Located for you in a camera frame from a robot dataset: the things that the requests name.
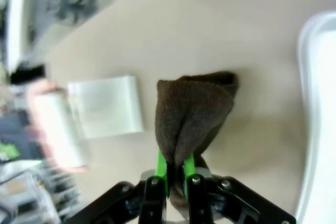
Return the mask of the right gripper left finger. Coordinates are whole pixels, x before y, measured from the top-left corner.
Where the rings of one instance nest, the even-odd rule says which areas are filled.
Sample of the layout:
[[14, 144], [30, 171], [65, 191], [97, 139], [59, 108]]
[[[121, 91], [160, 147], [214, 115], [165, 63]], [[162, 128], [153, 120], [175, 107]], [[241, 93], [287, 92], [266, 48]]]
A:
[[158, 152], [156, 170], [149, 170], [138, 184], [121, 181], [84, 207], [65, 224], [164, 224], [168, 196], [167, 166]]

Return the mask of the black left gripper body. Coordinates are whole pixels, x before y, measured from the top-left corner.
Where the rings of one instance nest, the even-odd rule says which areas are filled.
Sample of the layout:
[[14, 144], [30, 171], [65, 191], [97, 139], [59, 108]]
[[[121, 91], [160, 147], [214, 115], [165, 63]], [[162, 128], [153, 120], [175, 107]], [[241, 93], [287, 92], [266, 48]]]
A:
[[9, 76], [10, 84], [22, 84], [32, 82], [46, 76], [45, 65], [38, 65], [32, 68], [18, 68]]

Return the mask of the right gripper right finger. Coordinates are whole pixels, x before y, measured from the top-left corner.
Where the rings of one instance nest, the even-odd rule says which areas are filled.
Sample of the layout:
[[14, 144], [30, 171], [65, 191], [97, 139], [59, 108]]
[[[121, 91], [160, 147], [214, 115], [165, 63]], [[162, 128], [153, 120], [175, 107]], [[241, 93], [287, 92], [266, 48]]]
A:
[[297, 224], [296, 218], [237, 179], [216, 179], [209, 169], [184, 162], [189, 224], [215, 224], [216, 215], [232, 224]]

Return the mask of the pink lint roller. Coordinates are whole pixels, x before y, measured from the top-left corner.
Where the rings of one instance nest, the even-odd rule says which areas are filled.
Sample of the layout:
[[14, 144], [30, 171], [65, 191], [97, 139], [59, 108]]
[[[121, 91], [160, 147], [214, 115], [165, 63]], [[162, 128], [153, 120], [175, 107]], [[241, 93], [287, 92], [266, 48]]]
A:
[[39, 79], [26, 93], [31, 128], [47, 161], [58, 170], [85, 173], [89, 152], [72, 117], [67, 93], [49, 79]]

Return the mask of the brown terry cloth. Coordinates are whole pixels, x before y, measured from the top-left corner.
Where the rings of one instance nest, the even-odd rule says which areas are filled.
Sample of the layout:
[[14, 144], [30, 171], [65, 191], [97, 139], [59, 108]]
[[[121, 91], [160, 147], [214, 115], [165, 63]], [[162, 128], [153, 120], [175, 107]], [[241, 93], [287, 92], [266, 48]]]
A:
[[182, 166], [193, 156], [206, 168], [202, 154], [212, 143], [234, 107], [238, 75], [219, 71], [157, 82], [155, 137], [168, 165], [170, 202], [189, 217], [184, 196]]

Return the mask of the white lint roller stand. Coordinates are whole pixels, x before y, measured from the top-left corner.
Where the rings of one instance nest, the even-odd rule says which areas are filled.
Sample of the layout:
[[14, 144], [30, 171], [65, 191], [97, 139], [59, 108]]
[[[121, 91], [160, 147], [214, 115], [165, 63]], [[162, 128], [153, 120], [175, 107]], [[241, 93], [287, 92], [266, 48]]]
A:
[[68, 95], [87, 140], [144, 131], [135, 76], [70, 82]]

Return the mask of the silver metal tray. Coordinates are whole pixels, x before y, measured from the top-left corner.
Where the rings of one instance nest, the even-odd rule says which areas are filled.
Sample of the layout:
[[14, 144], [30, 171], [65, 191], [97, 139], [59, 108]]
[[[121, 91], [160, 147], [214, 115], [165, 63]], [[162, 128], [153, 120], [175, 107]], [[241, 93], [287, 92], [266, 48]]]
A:
[[307, 129], [297, 224], [336, 224], [336, 10], [305, 23], [297, 56]]

